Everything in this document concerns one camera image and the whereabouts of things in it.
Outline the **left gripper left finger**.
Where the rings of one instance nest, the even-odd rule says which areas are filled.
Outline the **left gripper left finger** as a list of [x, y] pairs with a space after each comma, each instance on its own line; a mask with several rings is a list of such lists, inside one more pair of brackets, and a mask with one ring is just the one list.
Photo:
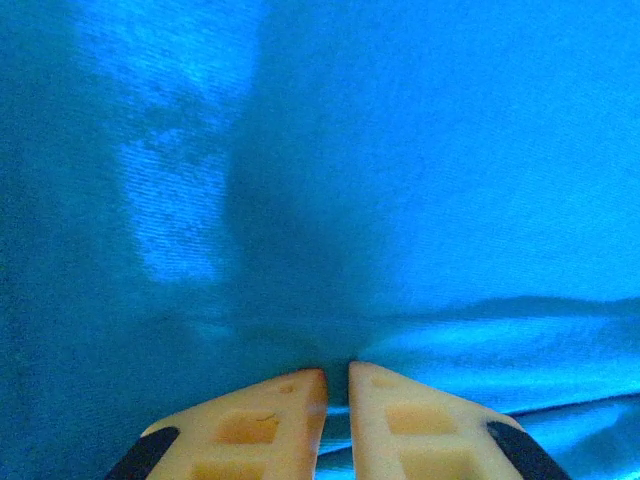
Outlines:
[[155, 422], [104, 480], [314, 480], [327, 408], [322, 370], [278, 376]]

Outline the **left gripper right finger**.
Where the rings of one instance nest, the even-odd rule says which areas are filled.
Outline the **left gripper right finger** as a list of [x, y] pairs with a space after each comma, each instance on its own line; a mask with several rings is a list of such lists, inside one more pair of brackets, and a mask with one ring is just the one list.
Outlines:
[[572, 480], [512, 417], [372, 363], [349, 409], [356, 480]]

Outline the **blue t-shirt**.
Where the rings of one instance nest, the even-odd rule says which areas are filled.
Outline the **blue t-shirt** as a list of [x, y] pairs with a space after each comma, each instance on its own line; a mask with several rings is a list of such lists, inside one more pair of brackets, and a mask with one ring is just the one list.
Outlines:
[[640, 480], [640, 0], [0, 0], [0, 480], [354, 359]]

